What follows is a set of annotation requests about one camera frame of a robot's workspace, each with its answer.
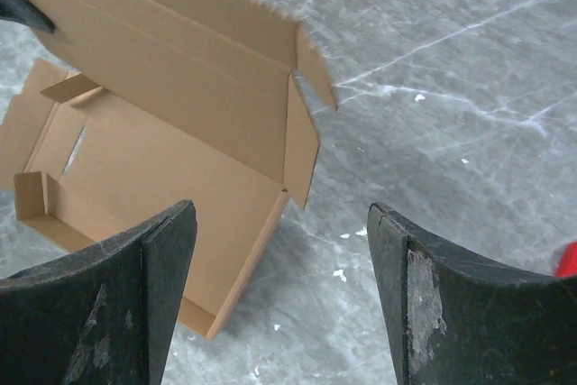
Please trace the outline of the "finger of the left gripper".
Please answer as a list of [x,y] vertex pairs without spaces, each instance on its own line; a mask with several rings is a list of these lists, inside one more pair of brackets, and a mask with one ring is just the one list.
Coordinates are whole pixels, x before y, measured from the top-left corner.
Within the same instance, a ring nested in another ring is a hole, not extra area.
[[29,0],[0,0],[2,21],[19,23],[31,29],[54,33],[53,21]]

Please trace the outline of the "brown cardboard box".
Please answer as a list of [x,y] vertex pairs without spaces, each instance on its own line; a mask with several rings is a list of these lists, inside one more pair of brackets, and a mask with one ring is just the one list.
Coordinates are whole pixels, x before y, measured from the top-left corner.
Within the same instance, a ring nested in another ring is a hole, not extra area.
[[197,242],[179,322],[223,328],[286,203],[304,206],[330,108],[303,25],[258,0],[29,0],[55,24],[1,125],[17,218],[74,252],[184,199]]

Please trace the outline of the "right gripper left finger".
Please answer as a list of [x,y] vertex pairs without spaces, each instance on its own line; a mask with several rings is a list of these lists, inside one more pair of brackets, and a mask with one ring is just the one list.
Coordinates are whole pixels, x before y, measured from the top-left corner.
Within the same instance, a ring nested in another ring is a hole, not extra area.
[[183,200],[3,279],[2,383],[161,383],[196,237]]

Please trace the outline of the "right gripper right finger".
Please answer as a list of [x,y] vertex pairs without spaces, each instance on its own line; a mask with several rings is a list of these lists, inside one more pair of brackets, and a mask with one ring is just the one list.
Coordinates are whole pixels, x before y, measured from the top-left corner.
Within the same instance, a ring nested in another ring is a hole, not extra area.
[[398,383],[575,383],[575,277],[494,261],[382,203],[367,228]]

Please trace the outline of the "red small object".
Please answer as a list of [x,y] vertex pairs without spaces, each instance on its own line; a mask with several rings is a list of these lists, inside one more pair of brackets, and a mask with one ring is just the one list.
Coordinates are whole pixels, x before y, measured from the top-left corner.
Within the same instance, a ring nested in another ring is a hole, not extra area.
[[577,274],[577,242],[567,244],[555,271],[556,278],[568,278]]

